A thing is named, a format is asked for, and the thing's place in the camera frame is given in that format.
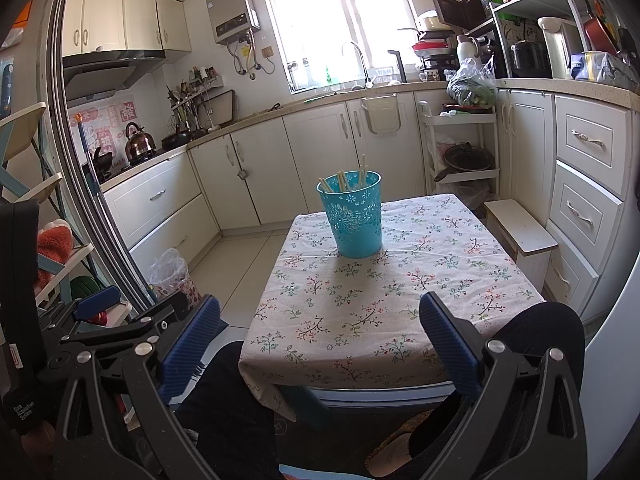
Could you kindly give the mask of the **white water heater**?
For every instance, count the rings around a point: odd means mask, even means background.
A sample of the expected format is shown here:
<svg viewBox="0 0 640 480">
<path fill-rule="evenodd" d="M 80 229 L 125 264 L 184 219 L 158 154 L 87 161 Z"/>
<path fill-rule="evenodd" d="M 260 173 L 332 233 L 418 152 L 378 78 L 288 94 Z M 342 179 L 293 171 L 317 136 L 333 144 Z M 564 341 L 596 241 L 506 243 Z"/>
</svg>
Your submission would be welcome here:
<svg viewBox="0 0 640 480">
<path fill-rule="evenodd" d="M 205 0 L 216 44 L 242 40 L 260 29 L 253 0 Z"/>
</svg>

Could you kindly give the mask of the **plastic bag on floor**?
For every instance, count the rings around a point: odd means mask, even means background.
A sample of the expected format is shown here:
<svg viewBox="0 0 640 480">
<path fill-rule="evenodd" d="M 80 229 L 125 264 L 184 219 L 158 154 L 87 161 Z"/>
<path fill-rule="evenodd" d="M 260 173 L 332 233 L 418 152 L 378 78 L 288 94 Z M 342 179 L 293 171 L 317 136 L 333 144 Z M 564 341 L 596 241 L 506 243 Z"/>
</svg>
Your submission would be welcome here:
<svg viewBox="0 0 640 480">
<path fill-rule="evenodd" d="M 176 248 L 169 248 L 150 267 L 148 279 L 158 298 L 173 292 L 182 292 L 191 306 L 197 304 L 202 295 L 191 278 L 186 259 Z"/>
</svg>

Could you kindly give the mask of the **white thermos jug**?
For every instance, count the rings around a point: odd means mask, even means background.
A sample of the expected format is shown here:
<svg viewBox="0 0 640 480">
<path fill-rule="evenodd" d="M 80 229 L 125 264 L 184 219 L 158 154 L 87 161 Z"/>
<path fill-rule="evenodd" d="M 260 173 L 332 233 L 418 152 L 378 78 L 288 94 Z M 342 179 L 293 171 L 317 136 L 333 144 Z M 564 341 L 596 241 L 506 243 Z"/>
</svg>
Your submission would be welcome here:
<svg viewBox="0 0 640 480">
<path fill-rule="evenodd" d="M 477 41 L 466 35 L 457 36 L 457 57 L 460 65 L 474 65 L 480 67 L 480 46 Z"/>
</svg>

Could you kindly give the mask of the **black rice cooker pot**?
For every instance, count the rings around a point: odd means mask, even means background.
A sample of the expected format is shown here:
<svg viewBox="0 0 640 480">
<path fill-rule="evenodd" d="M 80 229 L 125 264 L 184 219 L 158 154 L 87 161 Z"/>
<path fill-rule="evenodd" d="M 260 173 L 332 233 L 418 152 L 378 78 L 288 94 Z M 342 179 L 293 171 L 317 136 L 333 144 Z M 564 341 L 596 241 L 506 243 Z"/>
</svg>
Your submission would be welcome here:
<svg viewBox="0 0 640 480">
<path fill-rule="evenodd" d="M 521 78 L 549 78 L 551 66 L 546 48 L 536 41 L 521 40 L 510 47 L 512 70 Z"/>
</svg>

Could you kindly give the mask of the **bag of green vegetables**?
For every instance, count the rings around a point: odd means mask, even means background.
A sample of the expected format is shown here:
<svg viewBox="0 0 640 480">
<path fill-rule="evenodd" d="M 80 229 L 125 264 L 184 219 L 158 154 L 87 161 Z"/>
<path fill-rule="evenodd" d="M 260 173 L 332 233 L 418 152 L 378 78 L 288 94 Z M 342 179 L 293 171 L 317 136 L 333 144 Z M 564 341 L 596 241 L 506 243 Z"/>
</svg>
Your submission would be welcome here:
<svg viewBox="0 0 640 480">
<path fill-rule="evenodd" d="M 485 64 L 476 58 L 466 58 L 457 73 L 448 80 L 447 94 L 458 105 L 491 108 L 496 102 L 494 58 Z"/>
</svg>

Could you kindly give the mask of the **wooden chopstick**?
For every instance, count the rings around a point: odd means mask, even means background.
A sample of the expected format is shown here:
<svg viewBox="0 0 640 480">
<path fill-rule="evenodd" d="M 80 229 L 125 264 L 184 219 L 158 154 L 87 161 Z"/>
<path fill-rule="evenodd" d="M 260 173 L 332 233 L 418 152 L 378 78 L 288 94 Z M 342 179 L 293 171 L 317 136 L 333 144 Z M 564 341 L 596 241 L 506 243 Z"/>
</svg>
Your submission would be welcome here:
<svg viewBox="0 0 640 480">
<path fill-rule="evenodd" d="M 326 182 L 325 178 L 320 178 L 319 179 L 319 185 L 321 186 L 323 192 L 325 192 L 325 193 L 332 193 L 333 192 L 332 188 L 328 185 L 328 182 Z"/>
<path fill-rule="evenodd" d="M 340 190 L 342 192 L 348 192 L 349 191 L 349 186 L 348 186 L 348 182 L 346 179 L 346 176 L 344 174 L 344 172 L 342 170 L 340 170 L 337 174 L 337 181 L 338 181 L 338 186 L 340 187 Z"/>
<path fill-rule="evenodd" d="M 362 154 L 358 170 L 358 188 L 364 188 L 367 185 L 367 172 L 366 155 Z"/>
</svg>

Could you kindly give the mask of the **black microwave oven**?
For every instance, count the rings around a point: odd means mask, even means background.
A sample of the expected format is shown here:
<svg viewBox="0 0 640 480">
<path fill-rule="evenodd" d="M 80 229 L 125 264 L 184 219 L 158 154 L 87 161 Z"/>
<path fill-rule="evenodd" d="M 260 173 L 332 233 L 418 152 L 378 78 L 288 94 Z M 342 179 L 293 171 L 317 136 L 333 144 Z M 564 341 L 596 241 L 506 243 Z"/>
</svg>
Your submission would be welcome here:
<svg viewBox="0 0 640 480">
<path fill-rule="evenodd" d="M 470 30 L 491 19 L 482 0 L 433 0 L 439 21 Z"/>
</svg>

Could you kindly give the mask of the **range hood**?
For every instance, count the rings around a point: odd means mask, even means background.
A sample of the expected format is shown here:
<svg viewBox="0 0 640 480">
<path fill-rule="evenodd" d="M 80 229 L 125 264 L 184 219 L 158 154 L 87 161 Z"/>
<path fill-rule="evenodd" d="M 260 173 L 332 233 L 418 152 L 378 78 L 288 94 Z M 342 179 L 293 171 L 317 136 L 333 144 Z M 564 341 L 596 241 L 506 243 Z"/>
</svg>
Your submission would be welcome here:
<svg viewBox="0 0 640 480">
<path fill-rule="evenodd" d="M 64 56 L 68 107 L 108 99 L 165 62 L 164 50 L 94 51 Z"/>
</svg>

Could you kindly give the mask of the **white electric kettle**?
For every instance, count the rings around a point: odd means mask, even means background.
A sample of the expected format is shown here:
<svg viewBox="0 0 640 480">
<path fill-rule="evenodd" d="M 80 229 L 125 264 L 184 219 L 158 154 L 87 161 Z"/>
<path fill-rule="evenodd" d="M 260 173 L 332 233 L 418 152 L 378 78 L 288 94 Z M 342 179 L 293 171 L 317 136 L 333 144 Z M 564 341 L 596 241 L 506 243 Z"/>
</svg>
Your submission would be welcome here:
<svg viewBox="0 0 640 480">
<path fill-rule="evenodd" d="M 582 40 L 574 22 L 543 16 L 537 24 L 544 35 L 553 78 L 572 79 L 573 54 L 582 53 Z"/>
</svg>

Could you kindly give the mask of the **yellow right slipper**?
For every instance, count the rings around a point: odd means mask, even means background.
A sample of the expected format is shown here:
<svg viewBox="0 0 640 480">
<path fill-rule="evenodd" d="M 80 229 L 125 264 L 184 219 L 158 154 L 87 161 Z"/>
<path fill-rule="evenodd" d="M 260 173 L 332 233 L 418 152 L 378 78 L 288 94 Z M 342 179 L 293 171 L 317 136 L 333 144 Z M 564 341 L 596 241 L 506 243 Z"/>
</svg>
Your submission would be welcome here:
<svg viewBox="0 0 640 480">
<path fill-rule="evenodd" d="M 369 455 L 366 459 L 366 467 L 371 476 L 385 477 L 410 462 L 410 437 L 431 412 L 427 410 L 409 419 Z"/>
</svg>

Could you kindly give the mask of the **dark pan on cart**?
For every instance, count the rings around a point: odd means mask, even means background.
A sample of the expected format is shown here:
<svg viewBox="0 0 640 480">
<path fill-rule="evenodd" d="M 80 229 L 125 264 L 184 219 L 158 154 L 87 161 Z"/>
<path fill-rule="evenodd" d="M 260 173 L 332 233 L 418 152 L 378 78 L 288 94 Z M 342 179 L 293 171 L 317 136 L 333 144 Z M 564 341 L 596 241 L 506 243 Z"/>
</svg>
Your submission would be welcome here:
<svg viewBox="0 0 640 480">
<path fill-rule="evenodd" d="M 444 153 L 445 168 L 434 177 L 440 182 L 455 172 L 484 171 L 494 168 L 495 159 L 484 148 L 469 144 L 469 142 L 454 144 Z"/>
</svg>

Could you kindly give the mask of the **white step stool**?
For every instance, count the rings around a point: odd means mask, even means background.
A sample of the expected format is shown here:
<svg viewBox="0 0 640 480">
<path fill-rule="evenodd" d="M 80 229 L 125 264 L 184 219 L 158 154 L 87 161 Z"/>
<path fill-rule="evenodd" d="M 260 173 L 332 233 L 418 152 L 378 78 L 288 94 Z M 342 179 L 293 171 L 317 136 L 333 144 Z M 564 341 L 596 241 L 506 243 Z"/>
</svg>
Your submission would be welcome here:
<svg viewBox="0 0 640 480">
<path fill-rule="evenodd" d="M 492 200 L 484 207 L 489 231 L 541 292 L 558 242 L 516 200 Z"/>
</svg>

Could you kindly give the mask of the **black frying pan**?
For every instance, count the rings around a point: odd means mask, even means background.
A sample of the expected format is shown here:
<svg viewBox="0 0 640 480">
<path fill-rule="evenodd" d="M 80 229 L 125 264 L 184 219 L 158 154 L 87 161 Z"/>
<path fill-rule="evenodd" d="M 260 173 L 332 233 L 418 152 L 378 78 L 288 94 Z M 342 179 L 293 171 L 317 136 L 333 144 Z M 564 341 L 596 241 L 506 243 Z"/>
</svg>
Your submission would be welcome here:
<svg viewBox="0 0 640 480">
<path fill-rule="evenodd" d="M 162 139 L 162 149 L 165 152 L 180 148 L 180 146 L 188 144 L 193 138 L 190 130 L 181 130 L 171 133 Z"/>
</svg>

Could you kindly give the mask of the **kitchen faucet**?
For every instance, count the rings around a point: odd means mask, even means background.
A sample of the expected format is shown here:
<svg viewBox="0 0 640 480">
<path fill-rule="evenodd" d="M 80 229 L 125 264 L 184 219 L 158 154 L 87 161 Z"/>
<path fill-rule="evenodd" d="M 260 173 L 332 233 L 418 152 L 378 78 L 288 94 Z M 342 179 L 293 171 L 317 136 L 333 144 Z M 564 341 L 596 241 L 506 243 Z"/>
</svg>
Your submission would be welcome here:
<svg viewBox="0 0 640 480">
<path fill-rule="evenodd" d="M 352 46 L 354 47 L 354 49 L 357 52 L 358 60 L 359 60 L 359 63 L 360 63 L 360 68 L 361 68 L 361 71 L 362 71 L 362 74 L 363 74 L 364 86 L 367 89 L 371 89 L 373 87 L 373 81 L 370 78 L 369 71 L 367 69 L 367 64 L 366 64 L 366 61 L 364 60 L 363 53 L 362 53 L 360 47 L 358 46 L 358 44 L 356 43 L 356 41 L 351 41 L 350 43 L 352 44 Z"/>
</svg>

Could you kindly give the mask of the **copper kettle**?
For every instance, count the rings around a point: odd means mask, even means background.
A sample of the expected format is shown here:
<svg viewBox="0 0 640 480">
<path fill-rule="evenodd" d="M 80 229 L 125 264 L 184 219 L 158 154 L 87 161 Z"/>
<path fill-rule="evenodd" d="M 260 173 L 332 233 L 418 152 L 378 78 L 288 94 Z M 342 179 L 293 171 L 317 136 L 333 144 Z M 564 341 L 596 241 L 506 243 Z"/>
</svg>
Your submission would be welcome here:
<svg viewBox="0 0 640 480">
<path fill-rule="evenodd" d="M 125 136 L 127 139 L 125 153 L 131 165 L 155 155 L 156 146 L 153 137 L 136 122 L 128 122 L 125 127 Z"/>
</svg>

